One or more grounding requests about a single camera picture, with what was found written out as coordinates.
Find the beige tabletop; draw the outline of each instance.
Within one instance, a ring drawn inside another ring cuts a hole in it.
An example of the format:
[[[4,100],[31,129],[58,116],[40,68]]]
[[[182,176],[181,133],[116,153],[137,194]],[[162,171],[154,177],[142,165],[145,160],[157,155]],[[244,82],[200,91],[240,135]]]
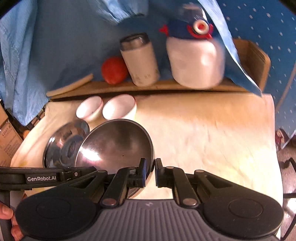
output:
[[[135,121],[149,133],[155,157],[160,157],[164,166],[180,167],[186,173],[203,169],[282,204],[270,95],[260,98],[250,93],[191,93],[136,96],[136,101]],[[45,117],[28,134],[11,166],[42,167],[50,136],[76,118],[79,104],[48,103]],[[90,128],[103,121],[100,117],[90,123]],[[168,188],[157,188],[153,175],[136,198],[172,198],[172,193]]]

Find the white ring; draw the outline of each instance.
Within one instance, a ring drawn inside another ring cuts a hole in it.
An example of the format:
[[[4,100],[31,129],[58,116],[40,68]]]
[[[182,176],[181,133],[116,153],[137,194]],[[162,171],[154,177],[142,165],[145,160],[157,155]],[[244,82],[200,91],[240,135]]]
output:
[[[203,30],[200,30],[198,28],[198,26],[202,24],[203,26],[205,26],[205,29]],[[200,35],[204,35],[204,34],[207,34],[210,30],[210,27],[208,25],[208,23],[202,19],[199,19],[199,20],[196,20],[194,23],[193,23],[193,29],[195,30],[195,32],[197,32],[198,34]]]

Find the tomato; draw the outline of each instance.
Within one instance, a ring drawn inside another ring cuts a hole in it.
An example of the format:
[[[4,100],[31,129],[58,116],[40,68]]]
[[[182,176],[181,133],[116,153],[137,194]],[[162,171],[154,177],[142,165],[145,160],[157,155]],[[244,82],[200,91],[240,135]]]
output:
[[[128,76],[128,68],[120,57],[110,57],[101,67],[103,79],[109,85],[116,85],[126,79]]]

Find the beige tumbler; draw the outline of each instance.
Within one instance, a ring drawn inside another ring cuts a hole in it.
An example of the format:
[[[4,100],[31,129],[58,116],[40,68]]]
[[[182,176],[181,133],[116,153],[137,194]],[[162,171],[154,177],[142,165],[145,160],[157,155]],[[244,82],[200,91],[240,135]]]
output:
[[[120,51],[133,83],[139,87],[153,85],[160,75],[152,43],[146,33],[120,40]]]

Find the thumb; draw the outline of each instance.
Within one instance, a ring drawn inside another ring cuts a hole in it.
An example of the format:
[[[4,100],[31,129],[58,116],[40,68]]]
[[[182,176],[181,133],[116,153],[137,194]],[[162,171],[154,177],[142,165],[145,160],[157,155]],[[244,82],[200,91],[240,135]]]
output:
[[[13,216],[13,210],[0,203],[0,219],[11,219]]]

